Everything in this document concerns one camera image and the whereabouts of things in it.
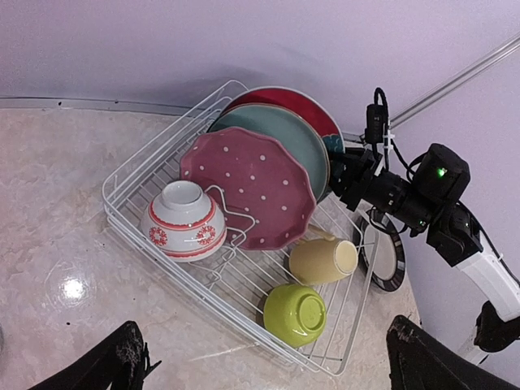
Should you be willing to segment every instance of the dish rack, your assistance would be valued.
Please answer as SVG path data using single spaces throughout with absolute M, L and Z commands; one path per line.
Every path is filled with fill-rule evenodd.
M 358 268 L 343 280 L 314 287 L 327 305 L 327 326 L 317 341 L 299 349 L 285 344 L 261 326 L 261 302 L 265 301 L 270 290 L 281 284 L 300 283 L 287 268 L 291 245 L 277 251 L 245 251 L 238 245 L 247 232 L 229 227 L 236 231 L 232 243 L 201 261 L 177 263 L 139 230 L 139 220 L 147 204 L 168 183 L 179 178 L 180 158 L 195 139 L 206 132 L 222 109 L 246 90 L 242 83 L 228 81 L 109 175 L 102 186 L 108 222 L 139 254 L 159 267 L 173 284 L 257 345 L 285 362 L 314 372 L 341 375 L 348 364 L 365 307 L 379 233 L 375 242 L 364 243 L 362 232 L 353 221 L 354 214 L 347 211 L 333 194 L 318 205 L 311 223 L 347 240 L 352 240 L 353 234 L 357 233 L 361 244 L 374 245 L 375 250 L 366 274 Z M 216 189 L 226 208 L 225 192 Z

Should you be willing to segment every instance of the red plate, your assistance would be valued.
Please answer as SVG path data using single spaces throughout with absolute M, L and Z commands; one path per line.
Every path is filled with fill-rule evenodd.
M 300 115 L 322 138 L 330 136 L 339 137 L 341 148 L 343 148 L 343 137 L 341 136 L 340 128 L 325 109 L 312 97 L 283 87 L 261 87 L 251 89 L 235 98 L 224 108 L 221 115 L 230 111 L 233 107 L 250 103 L 266 103 L 286 108 Z

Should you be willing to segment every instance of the red floral pattern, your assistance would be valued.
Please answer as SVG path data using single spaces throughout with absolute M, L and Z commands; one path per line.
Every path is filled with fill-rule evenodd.
M 215 228 L 206 225 L 200 228 L 200 230 L 197 232 L 196 238 L 199 245 L 208 245 L 215 239 Z
M 166 232 L 163 231 L 160 227 L 152 227 L 149 230 L 149 238 L 157 246 L 164 246 L 168 242 Z

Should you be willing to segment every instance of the green cup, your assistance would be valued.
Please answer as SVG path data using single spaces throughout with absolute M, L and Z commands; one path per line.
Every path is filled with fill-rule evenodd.
M 263 309 L 264 327 L 294 348 L 317 340 L 326 322 L 323 299 L 312 288 L 299 284 L 274 288 Z

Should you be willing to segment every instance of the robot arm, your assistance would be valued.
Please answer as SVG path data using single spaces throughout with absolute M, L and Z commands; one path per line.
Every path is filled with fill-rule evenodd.
M 376 144 L 385 140 L 388 148 L 391 137 L 386 98 L 385 106 L 379 106 L 378 94 L 384 95 L 376 89 L 375 102 L 367 107 L 364 142 L 371 149 L 346 148 L 342 154 L 331 154 L 335 169 L 329 184 L 349 210 L 356 210 L 363 199 L 399 219 L 410 229 L 412 237 L 427 230 L 427 244 L 486 295 L 489 301 L 483 306 L 475 333 L 459 351 L 476 362 L 485 355 L 482 351 L 500 351 L 520 336 L 520 283 L 479 221 L 460 202 L 470 182 L 467 162 L 448 147 L 432 144 L 412 162 L 412 167 L 418 165 L 412 171 L 392 141 L 407 170 L 407 180 L 390 172 L 387 158 L 382 169 L 383 156 L 377 152 Z
M 492 303 L 504 322 L 520 317 L 520 287 L 481 235 L 482 252 L 459 262 L 455 267 L 464 272 Z

